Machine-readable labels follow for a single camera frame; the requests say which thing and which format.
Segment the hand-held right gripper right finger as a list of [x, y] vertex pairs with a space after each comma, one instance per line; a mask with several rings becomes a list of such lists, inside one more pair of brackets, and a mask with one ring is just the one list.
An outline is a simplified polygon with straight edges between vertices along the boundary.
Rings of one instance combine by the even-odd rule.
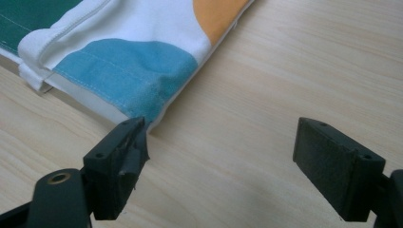
[[331, 125], [299, 118], [293, 161], [346, 221], [365, 221], [385, 159]]

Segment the white colour-patched pillowcase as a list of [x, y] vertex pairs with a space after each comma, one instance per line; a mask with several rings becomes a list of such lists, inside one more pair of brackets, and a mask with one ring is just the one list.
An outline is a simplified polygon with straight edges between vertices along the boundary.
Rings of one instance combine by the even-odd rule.
[[150, 124], [254, 0], [0, 0], [0, 56], [120, 123]]

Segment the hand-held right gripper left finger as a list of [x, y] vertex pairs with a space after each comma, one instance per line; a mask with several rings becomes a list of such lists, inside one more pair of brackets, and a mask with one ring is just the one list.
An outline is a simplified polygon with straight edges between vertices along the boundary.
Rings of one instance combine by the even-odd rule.
[[147, 128], [144, 117], [123, 121], [84, 156], [85, 179], [93, 186], [91, 211], [97, 220], [115, 220], [125, 208], [149, 160]]

